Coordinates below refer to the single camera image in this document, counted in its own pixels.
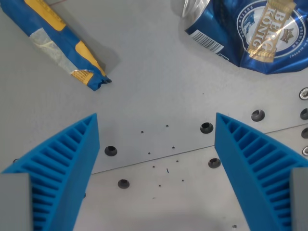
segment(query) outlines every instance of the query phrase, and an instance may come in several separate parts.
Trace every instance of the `metal plate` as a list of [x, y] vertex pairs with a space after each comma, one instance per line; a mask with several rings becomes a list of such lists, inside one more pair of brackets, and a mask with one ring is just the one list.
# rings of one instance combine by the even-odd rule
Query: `metal plate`
[[[306, 127], [270, 136], [301, 153]], [[209, 168], [211, 158], [213, 147], [92, 175], [74, 231], [249, 231], [223, 166]], [[120, 189], [121, 179], [130, 187]]]
[[[94, 112], [102, 147], [94, 173], [211, 146], [214, 133], [202, 134], [200, 126], [215, 125], [216, 112], [263, 132], [304, 123], [299, 115], [308, 104], [298, 94], [308, 70], [265, 76], [237, 68], [189, 38], [180, 7], [175, 0], [53, 5], [105, 63], [113, 83], [97, 92], [37, 50], [1, 12], [0, 146], [10, 160], [1, 165]], [[259, 123], [250, 118], [257, 109], [266, 113]], [[118, 149], [115, 157], [104, 154], [109, 145]]]

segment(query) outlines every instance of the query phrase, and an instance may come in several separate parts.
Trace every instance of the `barcode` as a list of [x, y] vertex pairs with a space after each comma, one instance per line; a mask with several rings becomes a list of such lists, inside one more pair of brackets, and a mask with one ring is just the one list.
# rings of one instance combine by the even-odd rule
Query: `barcode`
[[190, 35], [190, 37], [192, 37], [193, 40], [195, 40], [201, 46], [209, 49], [210, 51], [214, 52], [215, 54], [217, 54], [218, 52], [220, 52], [224, 48], [224, 46], [220, 45], [218, 42], [215, 42], [213, 39], [206, 36], [205, 34], [203, 34], [199, 30], [196, 30], [195, 32], [193, 32]]

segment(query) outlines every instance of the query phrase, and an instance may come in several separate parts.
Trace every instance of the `gold label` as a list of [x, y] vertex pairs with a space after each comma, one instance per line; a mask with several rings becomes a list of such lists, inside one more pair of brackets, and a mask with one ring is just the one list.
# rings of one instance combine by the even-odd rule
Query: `gold label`
[[94, 74], [89, 71], [82, 71], [82, 70], [77, 70], [72, 73], [72, 76], [77, 78], [79, 81], [83, 82], [85, 85], [88, 84], [93, 75]]
[[277, 42], [295, 6], [293, 0], [268, 0], [247, 49], [251, 58], [274, 62]]
[[100, 71], [102, 76], [106, 76], [105, 72], [103, 71], [103, 69], [99, 66], [98, 62], [96, 61], [96, 59], [93, 57], [93, 55], [91, 54], [91, 52], [89, 51], [89, 49], [86, 47], [86, 45], [80, 41], [79, 43], [77, 43], [77, 45], [75, 46], [75, 50], [82, 56], [84, 57], [86, 60], [88, 60], [93, 66], [97, 67]]
[[25, 0], [25, 3], [38, 13], [55, 30], [61, 31], [66, 26], [62, 19], [44, 0]]

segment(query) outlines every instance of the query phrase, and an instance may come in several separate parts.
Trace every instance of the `blue beer can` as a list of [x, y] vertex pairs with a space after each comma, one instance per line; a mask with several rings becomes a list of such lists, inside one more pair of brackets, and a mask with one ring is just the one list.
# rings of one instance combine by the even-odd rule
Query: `blue beer can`
[[264, 74], [308, 66], [307, 0], [186, 0], [182, 17], [196, 42]]

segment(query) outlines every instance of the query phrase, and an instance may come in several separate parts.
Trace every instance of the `wrapper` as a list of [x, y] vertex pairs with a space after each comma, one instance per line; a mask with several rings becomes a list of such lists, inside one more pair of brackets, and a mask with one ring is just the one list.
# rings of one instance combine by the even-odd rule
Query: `wrapper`
[[110, 83], [97, 60], [44, 0], [0, 0], [3, 11], [67, 73], [92, 90]]

